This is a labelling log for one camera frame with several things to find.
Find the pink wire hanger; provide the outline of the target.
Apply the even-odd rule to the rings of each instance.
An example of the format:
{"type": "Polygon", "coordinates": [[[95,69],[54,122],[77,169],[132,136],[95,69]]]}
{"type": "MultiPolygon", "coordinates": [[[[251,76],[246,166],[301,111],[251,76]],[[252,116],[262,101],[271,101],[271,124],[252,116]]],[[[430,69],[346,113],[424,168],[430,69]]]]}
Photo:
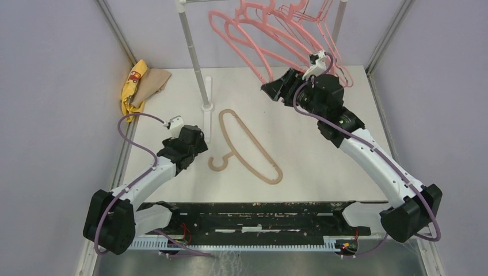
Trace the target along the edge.
{"type": "Polygon", "coordinates": [[[342,27],[348,1],[339,1],[336,14],[333,16],[334,24],[328,26],[329,14],[334,1],[300,1],[299,7],[293,12],[293,18],[297,23],[314,23],[322,35],[326,49],[334,58],[334,66],[331,73],[339,78],[340,84],[344,87],[352,87],[354,80],[344,65],[343,58],[338,49],[338,37],[342,27]]]}
{"type": "Polygon", "coordinates": [[[326,23],[327,15],[333,5],[333,2],[334,1],[330,0],[323,1],[317,16],[317,26],[326,43],[325,49],[330,52],[334,58],[334,66],[331,69],[331,72],[333,73],[333,75],[339,77],[340,84],[342,84],[344,87],[352,87],[354,85],[352,75],[343,63],[343,59],[339,52],[337,43],[335,44],[331,38],[333,28],[332,31],[330,31],[326,23]]]}
{"type": "MultiPolygon", "coordinates": [[[[283,27],[291,36],[303,42],[309,48],[317,51],[320,49],[327,51],[325,49],[325,41],[314,23],[304,22],[300,24],[295,22],[293,12],[299,7],[299,2],[300,1],[292,4],[283,4],[276,9],[279,14],[285,16],[285,19],[281,21],[283,23],[283,27]]],[[[332,27],[334,24],[334,15],[335,13],[332,11],[329,14],[329,20],[327,22],[329,27],[332,27]]]]}

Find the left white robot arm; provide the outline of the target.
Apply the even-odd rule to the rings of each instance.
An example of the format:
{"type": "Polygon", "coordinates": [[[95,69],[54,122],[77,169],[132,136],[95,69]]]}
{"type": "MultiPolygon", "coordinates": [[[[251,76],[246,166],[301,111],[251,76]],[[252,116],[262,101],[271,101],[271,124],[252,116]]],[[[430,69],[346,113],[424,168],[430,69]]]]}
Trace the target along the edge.
{"type": "Polygon", "coordinates": [[[145,200],[164,183],[187,169],[208,149],[204,132],[196,125],[183,125],[175,137],[163,141],[156,163],[131,183],[111,191],[98,190],[91,198],[83,236],[94,243],[97,254],[124,253],[133,240],[154,230],[176,233],[181,219],[169,206],[145,200]]]}

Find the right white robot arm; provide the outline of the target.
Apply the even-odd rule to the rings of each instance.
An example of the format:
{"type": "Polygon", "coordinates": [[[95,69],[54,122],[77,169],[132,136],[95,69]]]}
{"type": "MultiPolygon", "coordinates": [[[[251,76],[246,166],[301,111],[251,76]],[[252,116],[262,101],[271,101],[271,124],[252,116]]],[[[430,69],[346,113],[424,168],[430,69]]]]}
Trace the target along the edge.
{"type": "Polygon", "coordinates": [[[441,239],[436,220],[441,189],[424,185],[385,153],[359,117],[344,106],[345,89],[336,76],[323,73],[305,78],[290,68],[278,80],[261,85],[261,91],[272,101],[315,118],[321,135],[378,185],[390,204],[379,213],[386,234],[398,242],[413,236],[431,242],[441,239]]]}

